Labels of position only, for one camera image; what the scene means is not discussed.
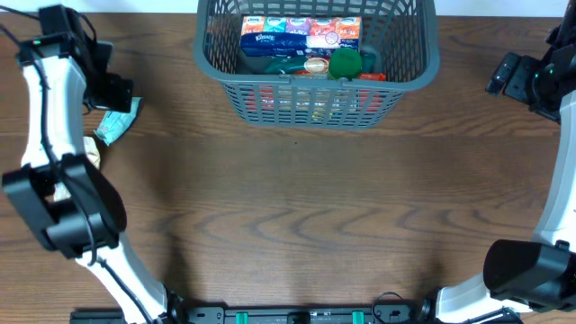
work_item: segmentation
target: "wood grain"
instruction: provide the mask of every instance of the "wood grain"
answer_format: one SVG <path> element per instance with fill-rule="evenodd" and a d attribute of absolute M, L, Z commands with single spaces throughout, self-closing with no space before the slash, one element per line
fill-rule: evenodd
<path fill-rule="evenodd" d="M 34 22 L 2 15 L 24 39 Z M 421 298 L 482 269 L 496 239 L 530 239 L 544 208 L 557 125 L 483 89 L 508 51 L 541 56 L 558 19 L 440 18 L 442 67 L 373 130 L 254 128 L 192 60 L 195 15 L 91 14 L 113 70 L 145 98 L 103 151 L 130 240 L 156 277 L 228 305 Z M 28 99 L 0 38 L 0 169 L 18 167 Z M 102 118 L 85 118 L 91 133 Z M 41 249 L 0 196 L 0 315 L 66 322 L 115 307 L 85 270 Z M 573 314 L 525 316 L 571 323 Z"/>

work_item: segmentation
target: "green lid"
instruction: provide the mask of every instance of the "green lid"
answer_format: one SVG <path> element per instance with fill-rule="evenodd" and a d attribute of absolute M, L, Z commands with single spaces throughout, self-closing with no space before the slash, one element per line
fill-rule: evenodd
<path fill-rule="evenodd" d="M 328 75 L 333 79 L 358 77 L 362 72 L 362 58 L 353 49 L 336 49 L 330 57 Z"/>

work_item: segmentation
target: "gray plastic basket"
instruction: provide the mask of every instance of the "gray plastic basket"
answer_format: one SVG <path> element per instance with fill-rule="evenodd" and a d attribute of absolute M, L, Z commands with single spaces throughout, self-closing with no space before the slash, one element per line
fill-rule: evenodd
<path fill-rule="evenodd" d="M 362 50 L 377 55 L 386 82 L 310 80 L 257 73 L 270 58 L 239 48 L 243 15 L 363 17 Z M 220 81 L 250 124 L 371 128 L 404 93 L 427 86 L 440 67 L 434 0 L 201 0 L 193 54 Z"/>

